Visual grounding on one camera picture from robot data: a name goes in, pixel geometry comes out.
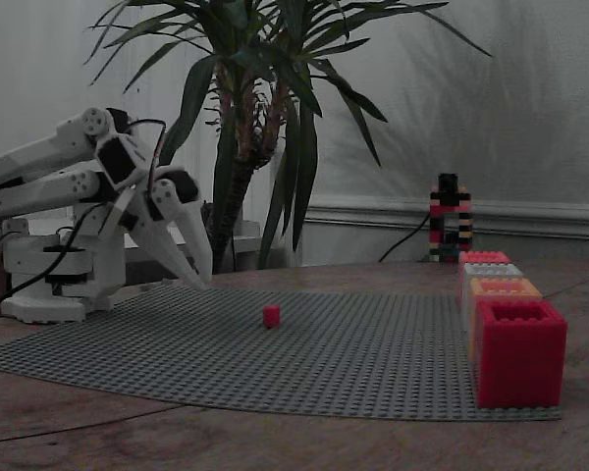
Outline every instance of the pink lego brick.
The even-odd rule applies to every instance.
[[[280,323],[280,306],[264,307],[264,327],[272,329],[278,327]]]
[[[567,323],[548,301],[480,301],[478,407],[559,405]]]
[[[469,251],[460,254],[460,263],[510,263],[503,252]]]

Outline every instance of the plant trunk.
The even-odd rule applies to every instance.
[[[242,209],[244,196],[248,189],[248,184],[255,167],[250,163],[234,161],[234,168],[232,174],[232,182],[227,195],[227,202],[225,204],[225,214],[219,228],[214,228],[213,218],[210,216],[207,224],[207,233],[212,244],[214,273],[220,271],[220,266],[223,263],[223,257],[227,251],[227,245],[233,235],[234,226],[238,220],[238,215]]]

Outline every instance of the white robotic arm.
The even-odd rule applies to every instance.
[[[5,242],[5,268],[14,285],[29,286],[5,302],[3,312],[25,322],[54,322],[109,307],[104,299],[125,282],[124,231],[191,286],[210,282],[212,254],[198,188],[183,169],[162,167],[154,172],[149,194],[153,152],[118,113],[88,109],[54,135],[0,156],[0,218],[65,206],[87,215],[70,253],[34,284],[34,273],[47,268],[61,243],[56,236],[29,235],[25,220],[5,221],[5,231],[19,234]],[[93,159],[102,172],[55,173]],[[93,205],[98,207],[91,212]],[[184,236],[191,264],[168,232],[172,223]]]

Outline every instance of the lego baseplate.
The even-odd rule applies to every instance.
[[[262,309],[280,304],[281,326]],[[402,420],[551,420],[479,409],[451,296],[159,286],[0,346],[0,370],[197,406]]]

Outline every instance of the potted plant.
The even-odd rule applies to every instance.
[[[214,269],[222,262],[253,173],[275,154],[285,126],[286,146],[275,178],[260,250],[260,267],[284,217],[283,231],[293,225],[296,249],[314,184],[318,162],[316,117],[322,116],[313,83],[325,80],[345,101],[375,161],[380,160],[364,114],[386,122],[380,110],[355,91],[329,57],[355,49],[368,38],[349,34],[371,21],[395,15],[421,14],[486,54],[462,33],[431,12],[448,2],[408,5],[398,0],[123,0],[104,12],[92,28],[100,30],[91,57],[112,48],[98,73],[130,41],[145,35],[167,39],[128,83],[179,46],[200,49],[204,57],[191,65],[178,119],[166,135],[159,156],[169,163],[187,140],[206,97],[217,98],[220,127],[215,166],[213,209],[206,223]],[[150,18],[132,26],[117,25],[127,8],[159,6]],[[114,29],[122,33],[112,40]]]

